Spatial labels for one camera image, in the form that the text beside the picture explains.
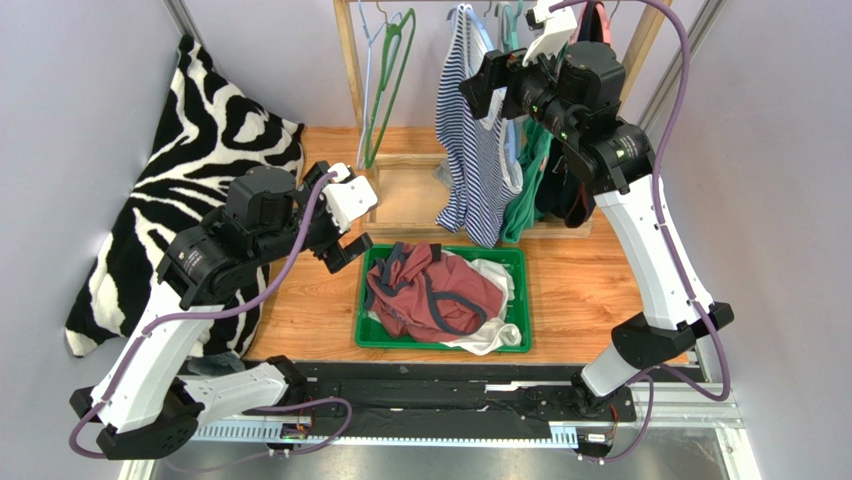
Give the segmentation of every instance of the green plastic tray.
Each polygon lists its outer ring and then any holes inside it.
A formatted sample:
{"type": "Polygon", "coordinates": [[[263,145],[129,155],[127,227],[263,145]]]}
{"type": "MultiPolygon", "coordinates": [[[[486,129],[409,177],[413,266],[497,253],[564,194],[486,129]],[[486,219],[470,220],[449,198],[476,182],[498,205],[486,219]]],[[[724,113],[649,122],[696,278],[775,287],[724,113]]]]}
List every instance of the green plastic tray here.
{"type": "MultiPolygon", "coordinates": [[[[364,348],[415,348],[421,350],[460,350],[460,347],[447,347],[440,343],[417,342],[411,336],[391,338],[381,323],[367,316],[364,302],[367,298],[367,272],[375,258],[387,258],[393,245],[374,245],[364,254],[364,268],[361,272],[361,294],[358,302],[358,314],[355,317],[355,344],[364,348]]],[[[466,260],[482,258],[497,262],[506,267],[515,282],[515,299],[509,302],[506,323],[513,323],[521,331],[521,344],[511,347],[504,345],[497,352],[526,353],[532,348],[532,329],[530,328],[530,305],[527,291],[527,267],[524,252],[517,248],[487,249],[481,247],[443,247],[444,250],[461,255],[466,260]]]]}

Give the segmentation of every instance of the zebra print blanket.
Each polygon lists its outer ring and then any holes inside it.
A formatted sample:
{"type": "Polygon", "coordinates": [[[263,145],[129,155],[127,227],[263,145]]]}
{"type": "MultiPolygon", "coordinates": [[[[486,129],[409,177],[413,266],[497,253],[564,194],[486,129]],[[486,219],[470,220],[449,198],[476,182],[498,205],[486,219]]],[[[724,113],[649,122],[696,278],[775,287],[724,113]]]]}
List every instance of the zebra print blanket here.
{"type": "MultiPolygon", "coordinates": [[[[169,243],[224,203],[231,180],[257,165],[282,167],[301,178],[302,129],[243,96],[213,71],[200,44],[184,37],[151,157],[68,316],[72,353],[86,355],[109,338],[133,332],[169,243]]],[[[268,276],[268,269],[258,269],[257,284],[238,292],[227,308],[257,296],[268,276]]],[[[239,369],[260,315],[256,308],[216,322],[191,355],[230,356],[224,363],[239,369]]]]}

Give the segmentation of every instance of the wooden table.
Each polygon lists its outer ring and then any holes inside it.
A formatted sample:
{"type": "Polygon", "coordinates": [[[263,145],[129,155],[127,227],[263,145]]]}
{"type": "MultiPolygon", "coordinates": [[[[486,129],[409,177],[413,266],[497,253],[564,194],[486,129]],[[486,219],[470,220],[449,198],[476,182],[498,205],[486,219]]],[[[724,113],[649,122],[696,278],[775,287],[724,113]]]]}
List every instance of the wooden table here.
{"type": "MultiPolygon", "coordinates": [[[[303,137],[308,161],[354,164],[358,134],[347,128],[310,128],[303,137]]],[[[441,153],[430,128],[388,129],[384,153],[441,153]]],[[[361,261],[331,275],[305,254],[266,302],[248,357],[286,355],[294,360],[423,361],[498,363],[586,363],[610,342],[613,326],[641,310],[639,290],[606,218],[595,212],[586,239],[533,239],[518,245],[526,253],[532,301],[533,347],[525,354],[463,351],[367,349],[355,345],[355,312],[361,261]]],[[[344,240],[360,234],[353,228],[344,240]]],[[[395,239],[375,238],[375,243],[395,239]]],[[[469,245],[448,235],[440,243],[469,245]]],[[[283,262],[273,266],[277,275],[283,262]]]]}

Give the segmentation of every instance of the white wall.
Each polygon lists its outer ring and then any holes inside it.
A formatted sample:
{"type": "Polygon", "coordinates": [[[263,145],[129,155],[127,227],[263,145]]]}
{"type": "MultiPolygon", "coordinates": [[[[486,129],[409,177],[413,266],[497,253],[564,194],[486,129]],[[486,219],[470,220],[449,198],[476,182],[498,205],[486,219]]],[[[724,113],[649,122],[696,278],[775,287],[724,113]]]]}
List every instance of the white wall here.
{"type": "MultiPolygon", "coordinates": [[[[701,0],[675,0],[673,7],[688,26],[702,3],[701,0]]],[[[390,14],[413,7],[417,15],[414,44],[390,125],[434,124],[438,81],[450,42],[450,25],[445,19],[447,12],[457,4],[382,3],[390,14]]],[[[487,9],[487,2],[472,4],[480,16],[487,9]]],[[[533,4],[526,2],[525,8],[533,4]]],[[[186,5],[217,64],[246,95],[285,118],[308,125],[355,124],[331,0],[256,0],[250,4],[186,0],[186,5]],[[299,49],[297,43],[307,48],[299,49]]],[[[615,2],[606,2],[606,5],[612,11],[615,2]]],[[[627,49],[643,8],[644,5],[628,1],[619,7],[612,25],[613,47],[619,56],[627,49]]],[[[366,39],[357,4],[350,5],[350,9],[364,77],[366,39]]],[[[371,31],[375,31],[384,19],[375,2],[364,2],[364,13],[371,31]]],[[[486,18],[486,26],[496,40],[497,20],[492,14],[486,18]]],[[[518,32],[521,45],[529,45],[533,36],[523,18],[519,20],[518,32]]],[[[382,38],[373,45],[373,88],[378,82],[382,38]]],[[[638,121],[676,48],[674,32],[664,27],[631,98],[622,109],[626,119],[638,121]]]]}
{"type": "Polygon", "coordinates": [[[0,2],[0,478],[118,475],[67,438],[68,398],[121,342],[77,360],[62,327],[150,153],[178,40],[160,1],[0,2]]]}
{"type": "Polygon", "coordinates": [[[722,338],[772,480],[852,468],[852,4],[802,7],[727,2],[663,167],[696,270],[737,316],[722,338]]]}

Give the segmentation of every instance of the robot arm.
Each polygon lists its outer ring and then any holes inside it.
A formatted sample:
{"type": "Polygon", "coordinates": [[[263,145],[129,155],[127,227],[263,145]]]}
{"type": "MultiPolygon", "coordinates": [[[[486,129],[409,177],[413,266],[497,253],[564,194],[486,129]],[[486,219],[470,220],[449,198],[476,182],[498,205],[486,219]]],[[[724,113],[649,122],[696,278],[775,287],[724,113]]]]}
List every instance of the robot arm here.
{"type": "MultiPolygon", "coordinates": [[[[459,89],[473,117],[481,118],[492,91],[507,87],[501,115],[529,115],[562,142],[562,168],[594,196],[627,255],[639,284],[643,311],[616,326],[612,344],[573,381],[577,410],[594,414],[639,371],[675,358],[709,332],[699,321],[701,315],[687,295],[659,231],[652,198],[655,157],[650,142],[642,129],[617,115],[624,67],[604,43],[570,45],[559,64],[550,58],[557,52],[545,53],[529,63],[526,49],[488,52],[477,74],[463,81],[459,89]]],[[[714,303],[701,285],[671,223],[662,185],[660,195],[665,224],[695,300],[709,306],[716,328],[724,327],[733,321],[730,305],[714,303]]]]}
{"type": "Polygon", "coordinates": [[[345,248],[338,241],[354,220],[378,203],[366,178],[356,177],[343,164],[329,168],[319,162],[298,189],[284,170],[253,168],[231,183],[223,207],[175,237],[157,268],[160,282],[116,366],[99,385],[77,390],[71,398],[80,417],[109,398],[96,417],[105,426],[97,443],[106,458],[162,458],[210,422],[286,404],[290,397],[301,400],[298,390],[305,377],[284,357],[222,377],[178,379],[193,344],[214,320],[151,325],[160,314],[178,307],[210,316],[221,312],[238,289],[256,280],[258,267],[287,256],[310,190],[330,171],[337,175],[322,189],[302,249],[312,250],[335,273],[372,246],[366,234],[345,248]],[[137,344],[141,336],[147,338],[137,344]],[[129,363],[126,356],[132,356],[129,363]],[[109,392],[119,368],[121,381],[109,392]]]}

